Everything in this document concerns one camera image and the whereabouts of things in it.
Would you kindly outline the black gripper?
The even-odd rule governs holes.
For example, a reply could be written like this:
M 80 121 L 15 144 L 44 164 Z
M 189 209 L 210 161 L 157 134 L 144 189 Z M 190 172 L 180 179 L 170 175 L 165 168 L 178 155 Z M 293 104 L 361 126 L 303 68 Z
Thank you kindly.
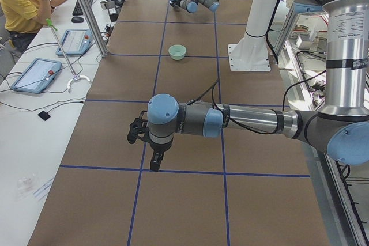
M 149 144 L 153 150 L 153 155 L 150 160 L 150 170 L 158 172 L 161 162 L 164 158 L 164 153 L 168 151 L 173 143 L 173 139 L 166 143 L 156 143 L 151 141 Z
M 172 0 L 172 7 L 181 8 L 180 2 L 181 0 Z

